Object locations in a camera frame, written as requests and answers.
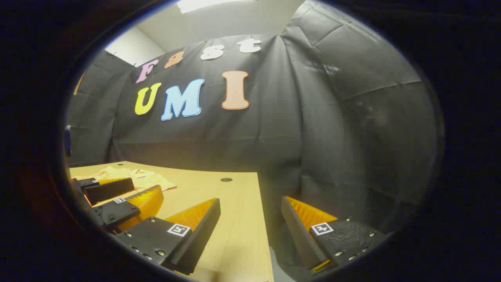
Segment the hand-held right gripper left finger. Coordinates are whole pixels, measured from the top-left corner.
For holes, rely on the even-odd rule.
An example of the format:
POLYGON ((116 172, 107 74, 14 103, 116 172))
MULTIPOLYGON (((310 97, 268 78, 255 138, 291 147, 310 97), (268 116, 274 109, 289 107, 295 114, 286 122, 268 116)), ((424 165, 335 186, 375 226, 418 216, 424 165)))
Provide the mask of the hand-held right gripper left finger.
POLYGON ((190 275, 220 219, 220 200, 211 198, 168 218, 148 217, 118 239, 172 271, 190 275))

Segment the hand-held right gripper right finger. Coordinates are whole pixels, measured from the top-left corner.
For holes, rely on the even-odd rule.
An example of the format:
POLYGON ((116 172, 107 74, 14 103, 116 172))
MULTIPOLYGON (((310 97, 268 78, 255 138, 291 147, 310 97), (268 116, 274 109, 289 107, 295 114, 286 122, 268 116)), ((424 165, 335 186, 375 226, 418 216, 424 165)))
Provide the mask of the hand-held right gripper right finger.
POLYGON ((337 218, 289 196, 281 199, 281 213, 299 258, 311 274, 348 264, 387 236, 365 223, 337 218))

